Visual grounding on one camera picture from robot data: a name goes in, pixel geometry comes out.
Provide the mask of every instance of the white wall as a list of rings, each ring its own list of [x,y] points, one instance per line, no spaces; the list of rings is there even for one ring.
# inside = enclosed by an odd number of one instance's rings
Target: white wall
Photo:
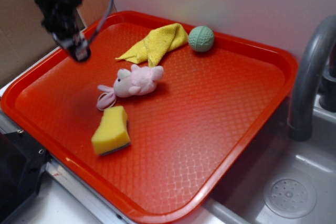
[[[299,60],[314,29],[336,13],[336,0],[115,0],[135,10],[276,46]]]

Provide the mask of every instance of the gray faucet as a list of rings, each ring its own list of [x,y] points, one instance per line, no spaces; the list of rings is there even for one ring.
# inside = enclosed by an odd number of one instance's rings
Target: gray faucet
[[[319,24],[303,53],[287,121],[288,135],[293,140],[306,141],[311,137],[313,106],[318,90],[321,107],[336,112],[335,45],[336,15],[332,15]]]

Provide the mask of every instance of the yellow sponge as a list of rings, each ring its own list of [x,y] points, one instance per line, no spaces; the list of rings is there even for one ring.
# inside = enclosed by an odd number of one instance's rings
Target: yellow sponge
[[[130,144],[127,114],[123,106],[104,110],[100,125],[91,141],[94,152],[99,155],[117,151]]]

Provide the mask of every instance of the stainless steel sink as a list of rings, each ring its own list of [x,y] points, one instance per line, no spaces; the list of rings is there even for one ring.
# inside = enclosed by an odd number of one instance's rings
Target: stainless steel sink
[[[315,108],[312,138],[295,142],[288,104],[213,190],[208,205],[220,204],[226,223],[336,223],[336,114]]]

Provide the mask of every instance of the red tray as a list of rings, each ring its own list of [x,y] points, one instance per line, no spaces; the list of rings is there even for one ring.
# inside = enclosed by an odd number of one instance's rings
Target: red tray
[[[153,93],[118,99],[129,117],[131,146],[95,155],[91,137],[102,117],[97,85],[112,86],[117,71],[131,66],[115,57],[151,29],[172,23],[135,12],[113,14],[88,62],[76,63],[58,50],[1,99],[16,123],[141,223],[174,221],[195,209],[286,97],[297,71],[283,50],[220,33],[206,53],[182,46],[160,62],[165,75]],[[193,28],[183,26],[188,33]]]

